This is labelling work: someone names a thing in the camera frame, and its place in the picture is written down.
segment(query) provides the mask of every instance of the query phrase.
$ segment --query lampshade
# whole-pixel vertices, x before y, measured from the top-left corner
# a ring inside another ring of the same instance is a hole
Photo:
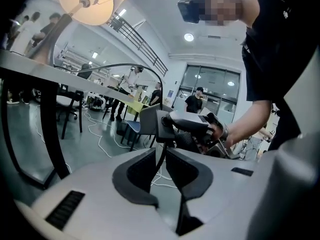
[[[99,0],[98,3],[88,8],[81,8],[72,18],[88,25],[102,25],[110,19],[123,1]],[[70,13],[79,4],[79,0],[59,0],[59,2],[67,13]]]

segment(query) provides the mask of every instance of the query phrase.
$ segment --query railing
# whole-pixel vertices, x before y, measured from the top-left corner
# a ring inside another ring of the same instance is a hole
[[[106,24],[118,33],[122,34],[126,40],[129,40],[135,47],[137,47],[138,51],[145,55],[152,65],[154,65],[159,72],[165,76],[168,71],[165,64],[158,57],[155,51],[147,44],[143,37],[127,21],[119,16],[118,13],[115,12]]]

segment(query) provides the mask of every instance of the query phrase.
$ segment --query ceiling light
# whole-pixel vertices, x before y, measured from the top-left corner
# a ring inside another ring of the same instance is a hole
[[[188,42],[192,42],[192,41],[195,39],[195,37],[194,37],[193,34],[186,33],[186,34],[184,35],[184,39],[185,39],[186,41],[188,41]]]
[[[119,16],[121,17],[122,15],[124,15],[126,13],[126,9],[123,9],[122,11],[120,11]]]

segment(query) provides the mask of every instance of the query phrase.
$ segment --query floor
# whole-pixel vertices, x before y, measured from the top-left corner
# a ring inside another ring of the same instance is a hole
[[[30,105],[25,105],[22,102],[16,105],[8,105],[8,125],[12,146],[20,167],[34,177],[43,179],[44,175],[50,171],[52,163],[45,143],[42,142],[41,136],[37,134],[36,126],[38,131],[42,133],[40,119],[41,108],[37,107],[37,105],[35,102],[31,102]],[[88,113],[92,118],[102,120],[103,112],[88,110]],[[99,148],[99,137],[90,133],[88,126],[92,126],[93,123],[85,118],[85,111],[82,111],[82,133],[79,131],[79,119],[74,120],[73,117],[73,115],[70,115],[65,137],[63,140],[60,139],[60,146],[65,162],[70,166],[71,170],[74,172],[87,164],[112,159]],[[110,114],[108,113],[103,121],[109,125],[98,123],[90,129],[95,134],[103,136],[100,145],[111,157],[119,156],[128,152],[129,148],[119,147],[115,143],[114,137],[118,144],[120,144],[121,141],[121,136],[115,134],[118,122],[111,122],[109,117]],[[127,114],[125,119],[133,120],[134,116]],[[57,122],[59,138],[61,138],[64,120],[65,117],[62,114],[61,120]],[[151,143],[148,137],[141,136],[139,142],[135,144],[134,147],[136,149],[144,148],[144,141],[146,147]],[[121,146],[126,146],[126,143],[127,142],[124,141]],[[157,149],[157,159],[159,159],[162,147],[156,142],[153,146]],[[2,147],[0,156],[1,171],[4,174],[13,197],[30,206],[33,201],[41,195],[43,189],[28,184],[17,173],[9,157],[2,130],[0,130],[0,147]],[[162,174],[169,177],[165,165],[162,166]],[[55,176],[51,184],[53,185],[59,181],[59,177]],[[163,178],[156,183],[174,186],[171,180],[165,180]],[[181,198],[179,191],[176,188],[153,185],[150,192],[159,200],[159,215],[168,226],[174,230],[176,228]]]

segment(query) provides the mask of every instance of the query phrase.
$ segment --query vr headset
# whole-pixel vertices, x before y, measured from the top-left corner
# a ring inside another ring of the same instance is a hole
[[[207,20],[205,0],[181,0],[177,5],[185,22],[198,24],[199,21]]]
[[[139,72],[141,73],[142,71],[144,71],[143,67],[138,67],[138,66],[133,66],[132,68],[130,68],[131,71],[134,71],[136,68],[139,69]]]

